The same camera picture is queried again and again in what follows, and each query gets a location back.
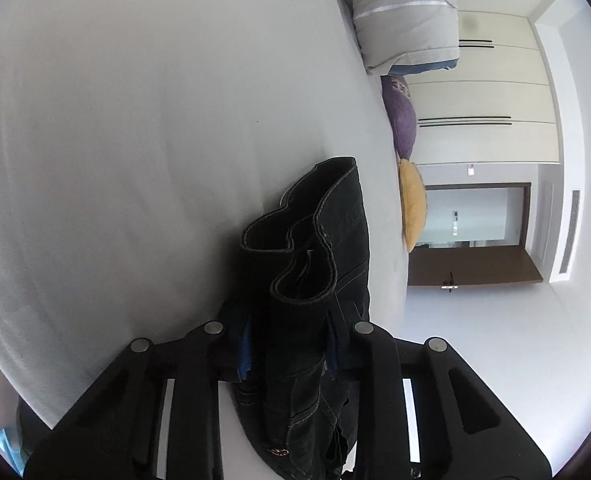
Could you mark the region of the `black denim pants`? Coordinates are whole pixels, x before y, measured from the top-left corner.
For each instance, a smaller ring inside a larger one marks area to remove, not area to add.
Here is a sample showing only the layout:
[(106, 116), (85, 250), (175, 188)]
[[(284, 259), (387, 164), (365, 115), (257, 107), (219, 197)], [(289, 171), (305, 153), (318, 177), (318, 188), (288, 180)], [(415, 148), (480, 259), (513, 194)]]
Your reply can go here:
[[(369, 318), (369, 233), (355, 159), (333, 157), (294, 183), (277, 209), (243, 231), (218, 318), (237, 346), (232, 385), (240, 422), (285, 479), (338, 479), (357, 440), (350, 349)], [(328, 325), (342, 337), (342, 370), (327, 369)], [(250, 327), (252, 366), (238, 375)]]

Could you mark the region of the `yellow pillow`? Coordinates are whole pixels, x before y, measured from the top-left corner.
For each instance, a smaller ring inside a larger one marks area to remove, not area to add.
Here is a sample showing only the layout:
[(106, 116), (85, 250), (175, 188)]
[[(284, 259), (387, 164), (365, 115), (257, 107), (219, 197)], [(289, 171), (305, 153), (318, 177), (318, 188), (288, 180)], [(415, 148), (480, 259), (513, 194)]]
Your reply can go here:
[(399, 188), (401, 189), (403, 234), (407, 252), (412, 252), (425, 229), (427, 221), (427, 191), (417, 166), (399, 159)]

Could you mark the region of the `white bed sheet mattress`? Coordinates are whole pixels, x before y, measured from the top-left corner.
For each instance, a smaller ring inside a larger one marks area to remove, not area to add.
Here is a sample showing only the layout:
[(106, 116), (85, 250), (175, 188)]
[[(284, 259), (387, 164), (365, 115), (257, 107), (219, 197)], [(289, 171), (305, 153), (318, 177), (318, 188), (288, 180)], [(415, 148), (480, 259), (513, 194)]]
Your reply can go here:
[(243, 228), (332, 156), (393, 328), (392, 133), (340, 0), (0, 0), (0, 370), (56, 424), (129, 341), (211, 318)]

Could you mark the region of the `purple pillow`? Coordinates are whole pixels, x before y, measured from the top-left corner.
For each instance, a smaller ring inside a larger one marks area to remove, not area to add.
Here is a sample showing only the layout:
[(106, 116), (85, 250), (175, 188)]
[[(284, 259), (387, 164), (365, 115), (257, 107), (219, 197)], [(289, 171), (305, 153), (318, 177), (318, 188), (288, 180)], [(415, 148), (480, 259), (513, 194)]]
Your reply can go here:
[(396, 154), (401, 159), (410, 159), (417, 139), (418, 119), (406, 80), (402, 76), (383, 76), (381, 88)]

